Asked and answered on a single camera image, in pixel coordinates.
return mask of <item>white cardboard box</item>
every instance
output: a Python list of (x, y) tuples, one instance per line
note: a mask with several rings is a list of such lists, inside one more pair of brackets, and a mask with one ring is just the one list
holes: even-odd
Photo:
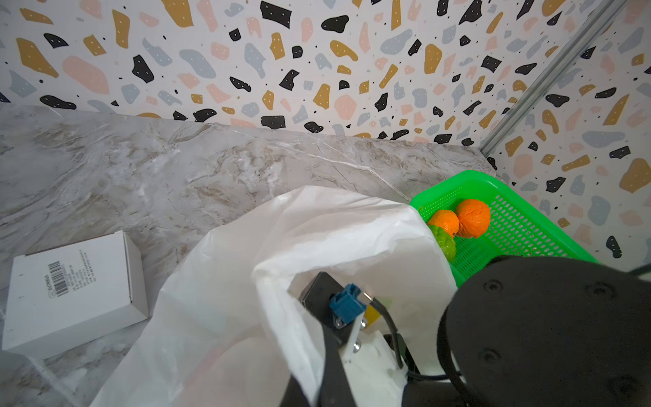
[(126, 233), (14, 258), (2, 349), (49, 358), (149, 316)]

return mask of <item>gray marble surface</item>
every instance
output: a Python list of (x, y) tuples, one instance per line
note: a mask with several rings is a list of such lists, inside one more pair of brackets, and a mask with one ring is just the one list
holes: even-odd
[[(307, 184), (408, 202), (475, 148), (321, 136), (0, 104), (0, 316), (12, 258), (125, 230), (150, 310), (210, 229)], [(0, 353), (0, 406), (87, 406), (146, 321), (33, 360)]]

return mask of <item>green plastic basket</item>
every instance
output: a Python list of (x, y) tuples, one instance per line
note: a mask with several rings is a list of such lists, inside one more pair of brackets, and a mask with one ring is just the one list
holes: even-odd
[(427, 222), (439, 209), (454, 210), (464, 199), (478, 199), (491, 210), (488, 231), (477, 239), (455, 237), (450, 263), (459, 287), (499, 255), (553, 256), (597, 262), (545, 215), (507, 185), (478, 171), (464, 171), (416, 195), (410, 202)]

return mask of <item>metal strip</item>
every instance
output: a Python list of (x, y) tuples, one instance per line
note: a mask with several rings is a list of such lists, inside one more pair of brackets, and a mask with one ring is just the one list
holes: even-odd
[(542, 98), (556, 79), (581, 55), (592, 41), (599, 36), (604, 27), (617, 15), (626, 4), (626, 0), (603, 0), (592, 12), (576, 34), (565, 44), (557, 56), (536, 80), (529, 86), (525, 94), (515, 106), (506, 112), (497, 126), (490, 132), (479, 146), (479, 150), (488, 157), (493, 149), (508, 135), (508, 132), (522, 117)]

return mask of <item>terrazzo patterned wallpaper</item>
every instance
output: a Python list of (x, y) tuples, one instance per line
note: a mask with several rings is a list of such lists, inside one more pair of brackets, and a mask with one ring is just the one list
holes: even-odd
[(599, 261), (651, 262), (651, 1), (629, 0), (489, 157)]
[(477, 146), (598, 3), (2, 1), (0, 97)]

